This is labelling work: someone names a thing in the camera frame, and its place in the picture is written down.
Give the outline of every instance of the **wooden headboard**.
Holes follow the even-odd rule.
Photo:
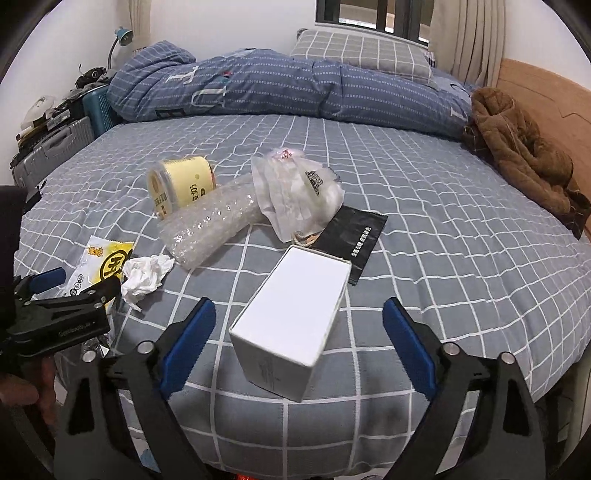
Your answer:
[[[503,59],[500,89],[521,102],[540,126],[573,159],[574,178],[591,199],[591,90],[528,63]],[[587,221],[590,236],[591,218]]]

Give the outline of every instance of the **white wall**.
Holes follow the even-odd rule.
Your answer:
[[[0,184],[12,184],[15,136],[33,103],[45,94],[60,99],[74,88],[80,63],[83,72],[106,66],[113,32],[121,23],[118,1],[63,0],[17,54],[0,83]]]
[[[505,58],[562,75],[591,90],[591,63],[562,20],[542,0],[505,0]]]
[[[198,60],[238,48],[289,53],[311,28],[316,0],[152,0],[152,41],[169,40]]]

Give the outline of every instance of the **fuzzy brown coat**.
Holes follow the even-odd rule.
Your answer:
[[[542,136],[519,102],[499,89],[476,90],[472,111],[464,135],[468,149],[580,238],[591,204],[573,178],[572,159]]]

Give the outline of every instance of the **black paper bag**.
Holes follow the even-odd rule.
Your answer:
[[[388,217],[342,206],[311,248],[349,260],[349,283],[357,285]]]

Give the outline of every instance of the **white box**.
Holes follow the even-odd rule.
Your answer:
[[[351,262],[292,245],[232,326],[246,378],[301,401],[345,292]]]

